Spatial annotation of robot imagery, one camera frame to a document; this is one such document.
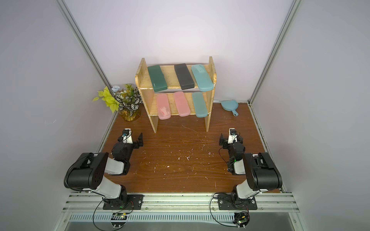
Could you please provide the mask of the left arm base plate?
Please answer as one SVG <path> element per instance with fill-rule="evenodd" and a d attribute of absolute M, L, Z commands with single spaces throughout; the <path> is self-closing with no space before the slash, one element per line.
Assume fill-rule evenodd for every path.
<path fill-rule="evenodd" d="M 103 199 L 103 210 L 140 210 L 143 194 L 128 194 L 116 199 Z"/>

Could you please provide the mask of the black pencil case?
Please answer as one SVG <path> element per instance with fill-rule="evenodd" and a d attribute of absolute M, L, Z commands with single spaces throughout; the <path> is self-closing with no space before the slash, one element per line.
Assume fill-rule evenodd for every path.
<path fill-rule="evenodd" d="M 195 87 L 195 83 L 186 64 L 176 64 L 174 65 L 174 70 L 182 90 Z"/>

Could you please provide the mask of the teal pencil case lower shelf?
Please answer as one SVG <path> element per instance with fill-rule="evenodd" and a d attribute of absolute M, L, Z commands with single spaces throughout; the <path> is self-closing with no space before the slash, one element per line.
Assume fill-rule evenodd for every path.
<path fill-rule="evenodd" d="M 208 115 L 208 110 L 204 101 L 203 94 L 201 92 L 193 92 L 192 100 L 196 116 L 199 118 L 206 117 Z"/>

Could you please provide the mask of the dark green pencil case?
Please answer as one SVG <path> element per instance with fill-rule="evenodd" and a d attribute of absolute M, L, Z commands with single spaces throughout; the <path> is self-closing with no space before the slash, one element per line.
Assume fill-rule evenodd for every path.
<path fill-rule="evenodd" d="M 159 65 L 149 66 L 148 68 L 150 80 L 154 92 L 159 92 L 168 89 L 167 82 L 165 80 L 164 74 Z"/>

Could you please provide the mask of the left circuit board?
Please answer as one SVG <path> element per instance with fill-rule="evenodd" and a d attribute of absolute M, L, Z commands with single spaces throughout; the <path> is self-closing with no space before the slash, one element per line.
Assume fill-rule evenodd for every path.
<path fill-rule="evenodd" d="M 126 213 L 113 213 L 110 219 L 113 230 L 121 229 L 127 222 L 128 215 Z"/>

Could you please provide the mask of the circuit board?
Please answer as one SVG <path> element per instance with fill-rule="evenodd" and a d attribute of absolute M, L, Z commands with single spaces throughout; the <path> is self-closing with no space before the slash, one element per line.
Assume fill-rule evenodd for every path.
<path fill-rule="evenodd" d="M 246 226 L 250 222 L 250 214 L 247 211 L 242 211 L 239 213 L 234 213 L 234 220 L 233 224 L 235 224 L 238 228 L 246 229 Z"/>
<path fill-rule="evenodd" d="M 128 215 L 126 213 L 113 213 L 110 219 L 113 230 L 121 229 L 127 222 Z"/>

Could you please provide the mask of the aluminium mounting rail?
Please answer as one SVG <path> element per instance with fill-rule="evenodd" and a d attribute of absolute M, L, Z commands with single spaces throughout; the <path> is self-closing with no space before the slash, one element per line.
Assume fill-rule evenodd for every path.
<path fill-rule="evenodd" d="M 94 230 L 113 230 L 110 219 L 113 213 L 126 213 L 127 223 L 139 222 L 204 222 L 231 226 L 234 213 L 245 210 L 219 210 L 215 195 L 219 193 L 139 193 L 144 195 L 140 210 L 103 210 L 100 196 L 89 193 L 72 193 L 54 227 L 65 231 L 72 222 L 86 222 Z M 287 223 L 294 231 L 306 231 L 302 215 L 291 193 L 263 193 L 255 197 L 257 210 L 247 210 L 253 221 L 260 215 L 278 215 L 275 220 L 262 218 L 263 224 Z"/>

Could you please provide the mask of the pink pencil case left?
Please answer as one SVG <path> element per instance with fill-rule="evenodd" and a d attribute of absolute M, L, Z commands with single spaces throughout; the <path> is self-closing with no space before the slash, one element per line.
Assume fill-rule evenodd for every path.
<path fill-rule="evenodd" d="M 171 117 L 171 110 L 168 96 L 165 93 L 157 94 L 157 111 L 160 120 L 166 120 Z"/>

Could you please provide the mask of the right circuit board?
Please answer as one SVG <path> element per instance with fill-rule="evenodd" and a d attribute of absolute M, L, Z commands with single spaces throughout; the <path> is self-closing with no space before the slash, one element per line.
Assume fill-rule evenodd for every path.
<path fill-rule="evenodd" d="M 247 211 L 242 211 L 239 213 L 234 213 L 234 220 L 233 224 L 235 224 L 238 228 L 246 229 L 246 226 L 250 222 L 250 214 Z"/>

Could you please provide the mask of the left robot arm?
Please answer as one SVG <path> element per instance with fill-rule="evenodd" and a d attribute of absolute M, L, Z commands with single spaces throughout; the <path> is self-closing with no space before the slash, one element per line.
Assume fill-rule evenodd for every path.
<path fill-rule="evenodd" d="M 112 176 L 127 175 L 130 159 L 135 149 L 144 146 L 143 134 L 132 140 L 132 130 L 124 129 L 110 153 L 83 153 L 66 172 L 64 186 L 74 191 L 93 192 L 102 196 L 103 202 L 111 206 L 128 204 L 128 195 L 123 185 L 109 180 Z"/>

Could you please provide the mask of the potted plant in glass vase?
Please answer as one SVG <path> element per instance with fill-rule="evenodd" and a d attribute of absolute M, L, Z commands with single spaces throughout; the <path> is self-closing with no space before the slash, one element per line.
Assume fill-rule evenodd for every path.
<path fill-rule="evenodd" d="M 140 117 L 139 106 L 143 101 L 139 89 L 132 84 L 125 84 L 123 89 L 117 85 L 110 89 L 106 86 L 97 94 L 93 102 L 99 100 L 105 102 L 113 114 L 118 112 L 125 121 L 135 121 Z"/>

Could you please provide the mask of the teal dustpan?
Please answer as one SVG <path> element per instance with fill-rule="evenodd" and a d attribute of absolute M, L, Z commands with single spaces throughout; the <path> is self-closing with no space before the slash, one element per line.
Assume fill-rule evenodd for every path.
<path fill-rule="evenodd" d="M 234 116 L 238 116 L 237 108 L 239 106 L 238 102 L 235 100 L 222 101 L 221 106 L 224 110 L 232 112 Z"/>

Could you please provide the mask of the wooden two-tier shelf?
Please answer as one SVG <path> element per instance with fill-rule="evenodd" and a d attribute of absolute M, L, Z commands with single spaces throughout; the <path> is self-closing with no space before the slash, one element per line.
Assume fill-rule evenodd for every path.
<path fill-rule="evenodd" d="M 206 117 L 203 117 L 205 119 L 205 128 L 208 131 L 210 127 L 210 120 L 211 120 L 211 115 L 212 115 L 212 109 L 213 109 L 213 103 L 214 103 L 214 95 L 215 95 L 215 86 L 216 86 L 216 70 L 213 62 L 213 58 L 209 58 L 209 63 L 208 64 L 203 64 L 205 66 L 206 71 L 208 72 L 213 84 L 214 84 L 214 89 L 211 91 L 200 91 L 197 85 L 197 82 L 193 76 L 191 67 L 194 64 L 186 64 L 190 74 L 193 78 L 193 81 L 195 83 L 195 87 L 192 89 L 187 89 L 187 90 L 182 90 L 180 87 L 180 83 L 178 81 L 178 78 L 176 76 L 176 72 L 174 70 L 174 65 L 159 65 L 161 67 L 161 70 L 164 74 L 165 80 L 168 85 L 167 90 L 159 91 L 159 92 L 154 92 L 152 83 L 150 80 L 149 72 L 148 72 L 148 67 L 146 64 L 146 61 L 144 58 L 142 58 L 141 63 L 138 67 L 138 70 L 135 75 L 135 83 L 139 89 L 139 93 L 141 95 L 146 113 L 148 115 L 150 124 L 152 126 L 152 129 L 154 132 L 157 132 L 158 129 L 158 123 L 159 123 L 159 116 L 158 116 L 158 111 L 157 111 L 157 100 L 156 100 L 156 95 L 165 93 L 168 96 L 169 100 L 169 105 L 170 105 L 170 110 L 171 110 L 171 116 L 178 115 L 178 111 L 175 105 L 174 97 L 173 94 L 178 91 L 182 91 L 185 94 L 185 97 L 188 101 L 191 114 L 190 115 L 196 115 L 195 114 L 195 109 L 193 105 L 193 100 L 192 100 L 192 93 L 193 92 L 201 92 L 204 97 L 204 101 L 207 106 L 208 110 L 208 115 Z"/>

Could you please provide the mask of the light teal large pencil case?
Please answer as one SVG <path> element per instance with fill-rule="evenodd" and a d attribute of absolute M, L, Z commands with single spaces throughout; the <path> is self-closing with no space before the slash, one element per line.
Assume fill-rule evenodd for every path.
<path fill-rule="evenodd" d="M 204 65 L 195 64 L 191 67 L 191 70 L 200 91 L 206 92 L 214 89 L 214 84 Z"/>

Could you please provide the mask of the pink pencil case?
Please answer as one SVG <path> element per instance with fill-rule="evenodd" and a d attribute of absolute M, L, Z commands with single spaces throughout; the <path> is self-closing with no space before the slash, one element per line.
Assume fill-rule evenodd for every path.
<path fill-rule="evenodd" d="M 157 94 L 157 111 L 160 120 L 166 120 L 171 117 L 171 110 L 168 96 L 165 93 Z"/>
<path fill-rule="evenodd" d="M 191 110 L 185 94 L 182 91 L 178 91 L 173 94 L 173 97 L 179 116 L 185 117 L 190 115 Z"/>

